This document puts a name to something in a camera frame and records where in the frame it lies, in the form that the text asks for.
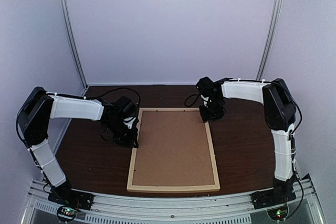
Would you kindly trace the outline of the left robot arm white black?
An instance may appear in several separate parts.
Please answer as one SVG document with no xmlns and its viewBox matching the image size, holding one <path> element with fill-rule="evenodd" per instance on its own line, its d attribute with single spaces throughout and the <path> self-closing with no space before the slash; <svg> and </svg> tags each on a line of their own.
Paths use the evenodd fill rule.
<svg viewBox="0 0 336 224">
<path fill-rule="evenodd" d="M 74 95 L 48 92 L 35 87 L 16 117 L 16 132 L 20 140 L 33 157 L 51 187 L 54 194 L 64 205 L 71 205 L 76 197 L 65 173 L 62 171 L 48 141 L 49 122 L 53 119 L 83 119 L 99 121 L 103 131 L 112 133 L 112 140 L 120 146 L 137 148 L 138 103 L 126 96 L 114 102 L 104 99 L 107 91 L 95 97 L 77 97 Z"/>
</svg>

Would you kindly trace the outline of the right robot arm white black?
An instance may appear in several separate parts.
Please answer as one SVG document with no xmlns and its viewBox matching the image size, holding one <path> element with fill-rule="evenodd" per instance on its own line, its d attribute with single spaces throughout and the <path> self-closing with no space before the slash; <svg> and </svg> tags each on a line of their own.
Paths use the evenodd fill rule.
<svg viewBox="0 0 336 224">
<path fill-rule="evenodd" d="M 295 178 L 295 131 L 298 106 L 285 81 L 254 81 L 223 78 L 212 81 L 209 77 L 196 84 L 199 106 L 204 122 L 221 119 L 226 113 L 226 99 L 258 102 L 264 107 L 264 117 L 270 128 L 275 148 L 274 188 L 269 192 L 272 203 L 279 204 L 289 196 Z"/>
</svg>

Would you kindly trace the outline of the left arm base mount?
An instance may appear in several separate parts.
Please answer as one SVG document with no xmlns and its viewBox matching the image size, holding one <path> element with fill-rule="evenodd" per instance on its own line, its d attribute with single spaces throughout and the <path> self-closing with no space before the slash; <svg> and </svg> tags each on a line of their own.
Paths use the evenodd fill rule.
<svg viewBox="0 0 336 224">
<path fill-rule="evenodd" d="M 90 210 L 93 204 L 93 199 L 93 194 L 83 193 L 75 190 L 70 192 L 70 196 L 67 199 L 61 199 L 56 195 L 56 193 L 51 193 L 48 196 L 48 200 L 51 202 L 80 210 Z"/>
</svg>

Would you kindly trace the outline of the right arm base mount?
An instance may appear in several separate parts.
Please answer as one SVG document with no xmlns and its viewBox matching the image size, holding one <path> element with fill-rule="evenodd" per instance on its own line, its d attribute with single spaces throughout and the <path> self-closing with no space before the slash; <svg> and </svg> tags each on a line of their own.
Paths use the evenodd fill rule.
<svg viewBox="0 0 336 224">
<path fill-rule="evenodd" d="M 276 194 L 274 189 L 256 191 L 250 195 L 254 209 L 268 208 L 275 205 L 285 204 L 295 200 L 296 194 L 289 192 L 285 195 Z"/>
</svg>

